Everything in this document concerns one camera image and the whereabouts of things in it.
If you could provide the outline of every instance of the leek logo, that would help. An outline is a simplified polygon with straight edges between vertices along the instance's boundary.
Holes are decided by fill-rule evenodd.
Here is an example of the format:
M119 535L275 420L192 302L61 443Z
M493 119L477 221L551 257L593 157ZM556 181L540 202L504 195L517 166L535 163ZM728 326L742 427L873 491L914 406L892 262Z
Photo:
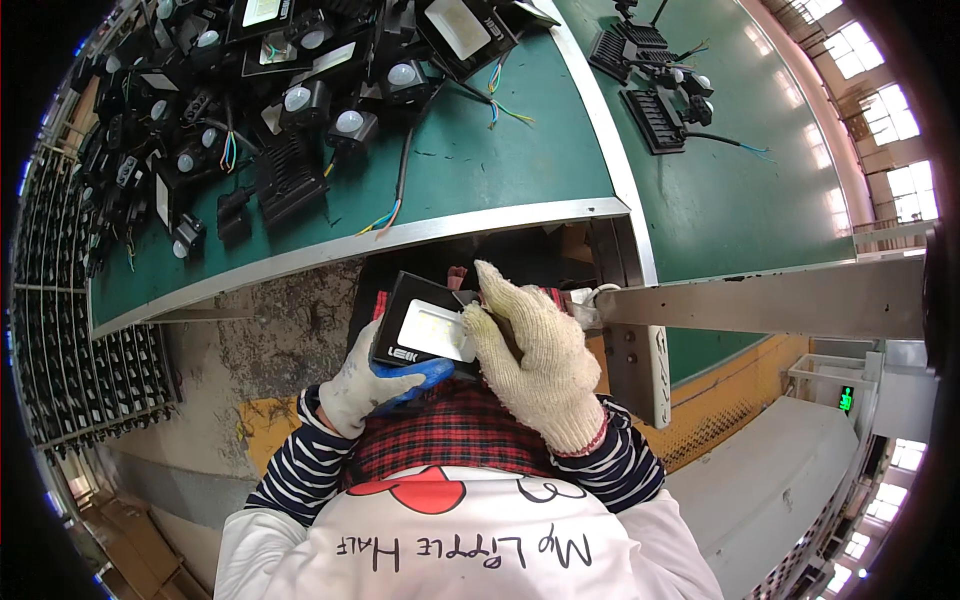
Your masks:
M394 348L393 346L390 346L390 348L387 350L387 354L390 354L394 358L399 358L400 360L409 360L410 362L414 362L417 360L417 356L419 356L410 350Z
M496 23L493 21L492 17L487 17L484 19L484 25L487 26L487 29L490 30L490 33L497 40L503 39L503 32L500 31L500 28L496 26Z

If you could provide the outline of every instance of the green workbench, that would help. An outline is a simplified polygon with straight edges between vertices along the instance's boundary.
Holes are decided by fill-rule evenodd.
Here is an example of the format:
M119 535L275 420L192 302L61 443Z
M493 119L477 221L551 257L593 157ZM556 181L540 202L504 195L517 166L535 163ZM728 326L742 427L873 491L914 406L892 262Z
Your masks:
M559 9L583 54L616 15L609 0L556 0L556 8L549 0L537 4L548 12ZM655 9L650 3L636 14L649 18ZM496 98L537 123L527 126L501 113L490 131L489 107L455 86L445 88L414 138L403 208L380 240L374 233L353 233L393 204L398 135L378 140L363 163L336 166L325 213L305 211L288 227L269 233L254 221L253 239L237 249L225 251L213 229L216 198L233 189L233 179L195 203L194 213L211 227L204 260L184 264L176 259L153 220L137 242L135 264L141 266L135 273L118 250L90 282L94 335L347 256L474 231L627 213L635 219L641 254L646 245L655 257L656 273L644 272L648 281L853 258L851 238L834 228L829 199L840 187L836 171L832 165L817 168L804 135L804 128L816 123L813 113L806 103L792 106L782 91L777 73L790 81L792 76L775 50L761 53L748 37L747 28L756 28L751 17L733 0L672 0L658 27L676 52L709 37L710 50L696 55L698 70L717 90L710 98L715 116L707 131L769 146L777 164L705 139L688 140L682 154L652 156L617 95L617 82L595 72L596 83L590 83L599 84L606 106L590 106L590 94L578 92L571 77L578 70L582 75L583 56L573 60L560 39L525 36L505 64ZM484 88L489 75L485 70L474 85ZM597 110L609 111L615 132L594 132L589 115ZM616 199L611 174L624 174L608 171L610 157L601 151L598 136L622 142L642 207ZM253 205L252 213L256 217ZM709 368L759 337L671 330L671 379Z

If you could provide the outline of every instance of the navy and white striped shirt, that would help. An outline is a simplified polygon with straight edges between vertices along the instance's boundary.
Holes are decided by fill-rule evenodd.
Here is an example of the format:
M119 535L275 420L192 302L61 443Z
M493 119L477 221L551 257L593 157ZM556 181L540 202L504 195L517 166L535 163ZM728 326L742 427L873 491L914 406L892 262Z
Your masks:
M320 386L300 393L302 426L290 434L267 466L267 474L244 508L269 508L310 527L324 504L339 491L340 468L355 440L333 433L315 414ZM663 463L643 435L631 426L630 413L608 396L598 396L607 411L607 435L587 456L551 455L564 475L595 495L612 513L652 499L663 485Z

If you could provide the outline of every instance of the hand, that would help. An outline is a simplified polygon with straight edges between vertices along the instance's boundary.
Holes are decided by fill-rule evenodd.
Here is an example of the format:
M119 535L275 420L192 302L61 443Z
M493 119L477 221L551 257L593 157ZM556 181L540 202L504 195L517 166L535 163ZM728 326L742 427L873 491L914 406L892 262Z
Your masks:
M603 442L607 420L593 395L600 366L585 346L583 330L540 288L518 288L490 263L475 265L484 301L510 320L523 351L518 363L491 316L478 304L464 308L464 330L491 389L556 454L588 454Z
M406 402L453 374L453 361L448 358L398 369L372 364L370 346L380 319L360 330L340 372L320 386L324 416L337 433L351 440L363 433L363 419L374 410L388 403ZM320 411L318 417L324 418Z

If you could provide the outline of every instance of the metal rack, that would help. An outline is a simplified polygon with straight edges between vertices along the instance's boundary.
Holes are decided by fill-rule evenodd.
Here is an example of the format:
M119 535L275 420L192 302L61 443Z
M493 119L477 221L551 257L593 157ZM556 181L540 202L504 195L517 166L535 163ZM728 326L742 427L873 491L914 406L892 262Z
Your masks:
M91 340L79 165L40 144L13 239L14 384L28 433L48 461L171 417L180 401L159 325Z

